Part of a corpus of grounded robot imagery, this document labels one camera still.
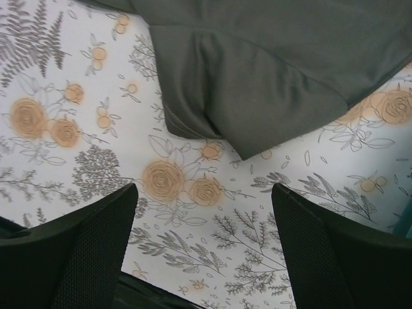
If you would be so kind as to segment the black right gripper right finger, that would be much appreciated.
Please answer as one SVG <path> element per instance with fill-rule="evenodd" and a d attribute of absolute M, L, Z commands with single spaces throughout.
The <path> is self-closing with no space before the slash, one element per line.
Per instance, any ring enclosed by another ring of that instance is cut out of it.
<path fill-rule="evenodd" d="M 411 308 L 411 240 L 277 183 L 272 205 L 298 308 Z"/>

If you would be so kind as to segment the grey t shirt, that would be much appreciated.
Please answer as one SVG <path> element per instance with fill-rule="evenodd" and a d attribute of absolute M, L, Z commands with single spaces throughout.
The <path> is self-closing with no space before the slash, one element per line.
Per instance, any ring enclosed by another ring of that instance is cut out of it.
<path fill-rule="evenodd" d="M 170 133 L 244 160 L 343 116 L 411 61 L 410 1 L 100 1 L 148 24 Z"/>

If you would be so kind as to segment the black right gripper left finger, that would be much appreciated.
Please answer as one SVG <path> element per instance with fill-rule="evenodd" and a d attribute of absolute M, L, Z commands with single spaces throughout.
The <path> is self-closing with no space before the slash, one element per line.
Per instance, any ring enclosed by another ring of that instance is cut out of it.
<path fill-rule="evenodd" d="M 137 200 L 130 183 L 36 227 L 1 218 L 1 308 L 111 308 Z"/>

